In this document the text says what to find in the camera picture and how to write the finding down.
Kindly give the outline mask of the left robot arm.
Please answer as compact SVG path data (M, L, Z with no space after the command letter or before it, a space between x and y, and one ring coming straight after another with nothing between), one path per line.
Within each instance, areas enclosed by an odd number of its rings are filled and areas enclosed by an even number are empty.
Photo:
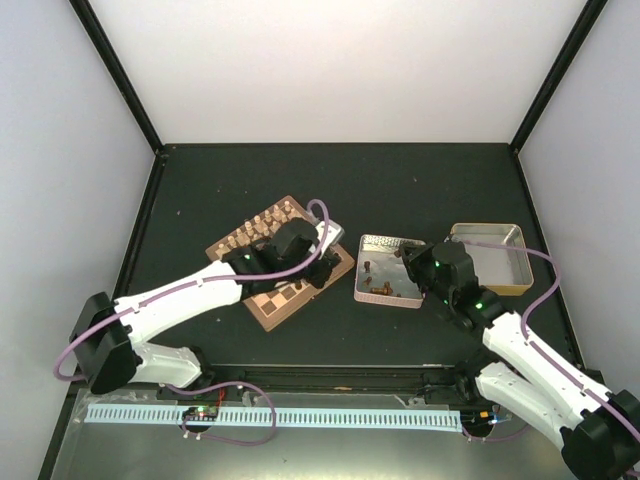
M153 343L159 334L193 317L240 303L281 284L303 280L323 287L338 259L331 247L344 230L333 221L313 224L294 218L271 237L237 245L207 267L154 290L112 300L90 297L59 355L73 355L79 378L94 394L129 383L182 389L193 399L207 397L215 376L195 348Z

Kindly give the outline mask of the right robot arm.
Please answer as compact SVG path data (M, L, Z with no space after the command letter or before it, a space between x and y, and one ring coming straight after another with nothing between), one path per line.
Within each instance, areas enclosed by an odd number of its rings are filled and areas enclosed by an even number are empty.
M454 379L457 396L507 408L561 453L578 479L638 476L639 401L613 392L567 361L480 284L464 243L404 244L409 279L479 350Z

